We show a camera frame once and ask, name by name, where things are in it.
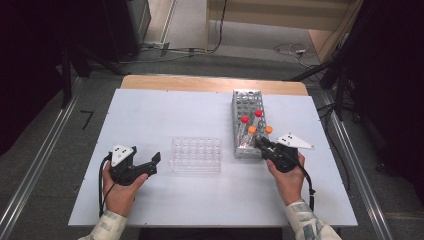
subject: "controller cable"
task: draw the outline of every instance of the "controller cable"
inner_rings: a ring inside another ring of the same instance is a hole
[[[309,207],[311,208],[312,211],[314,211],[314,194],[315,194],[315,190],[312,188],[312,179],[309,176],[308,172],[306,171],[306,169],[300,164],[299,160],[295,160],[294,158],[292,158],[290,155],[288,155],[285,152],[282,152],[283,155],[285,157],[287,157],[288,159],[290,159],[290,161],[292,161],[294,164],[296,164],[296,166],[298,166],[300,168],[300,170],[302,171],[303,175],[305,175],[306,180],[308,181],[309,184]]]
[[[109,190],[107,191],[106,195],[104,198],[102,198],[103,193],[102,193],[102,189],[103,189],[103,168],[104,165],[106,163],[106,161],[109,161],[110,159],[112,159],[112,153],[109,152],[109,154],[103,159],[102,163],[100,164],[100,169],[99,169],[99,217],[101,217],[103,215],[104,212],[104,206],[105,206],[105,201],[106,201],[106,197],[109,195],[110,191],[112,190],[112,188],[115,186],[116,182],[113,182],[113,185],[109,188]]]

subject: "clear plastic tray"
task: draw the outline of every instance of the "clear plastic tray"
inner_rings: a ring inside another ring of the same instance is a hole
[[[221,172],[221,142],[214,137],[172,138],[172,171]]]

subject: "sleeve cuff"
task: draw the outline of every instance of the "sleeve cuff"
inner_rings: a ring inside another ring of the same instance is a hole
[[[286,215],[293,230],[297,233],[304,226],[317,221],[317,217],[303,199],[300,199],[286,207]]]
[[[91,231],[90,239],[118,240],[127,224],[127,218],[106,210]]]

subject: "metal rail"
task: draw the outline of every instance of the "metal rail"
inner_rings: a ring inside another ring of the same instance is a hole
[[[34,158],[25,177],[23,178],[16,192],[9,200],[9,203],[7,204],[6,210],[3,216],[1,217],[0,221],[0,239],[9,238],[9,235],[12,232],[12,229],[15,226],[19,215],[25,207],[25,204],[28,201],[32,190],[34,189],[35,184],[37,183],[37,180],[40,177],[41,172],[43,171],[51,152],[57,140],[59,139],[60,134],[62,133],[62,130],[69,119],[69,116],[72,113],[72,110],[75,106],[75,103],[77,102],[83,85],[84,82],[81,78],[78,77],[75,80],[73,86],[74,96],[71,98],[66,108],[62,109],[59,112],[52,128],[47,134],[43,145],[41,146],[36,157]]]
[[[334,102],[332,96],[328,92],[324,91],[323,96],[326,104]],[[359,192],[361,193],[362,199],[364,200],[365,207],[367,208],[368,215],[374,226],[374,230],[378,236],[378,239],[393,239],[392,233],[389,229],[389,226],[387,225],[377,198],[375,197],[371,185],[368,182],[368,178],[361,167],[361,163],[359,162],[352,142],[350,141],[344,122],[340,122],[334,113],[331,114],[331,119],[340,142],[342,143],[343,150],[348,160],[347,162],[349,163],[352,175],[357,182]]]

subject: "test tube rack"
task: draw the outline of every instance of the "test tube rack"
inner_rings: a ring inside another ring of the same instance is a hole
[[[260,158],[261,151],[256,149],[254,145],[241,146],[238,142],[237,131],[240,125],[240,118],[244,115],[249,116],[249,122],[245,128],[244,135],[247,134],[248,126],[252,125],[255,118],[255,111],[262,110],[262,117],[256,128],[255,137],[265,136],[263,132],[266,127],[265,111],[262,102],[262,93],[260,90],[250,89],[234,89],[232,99],[232,119],[233,119],[233,135],[234,135],[234,157],[235,158]]]
[[[213,137],[173,137],[173,172],[221,172],[222,140]]]

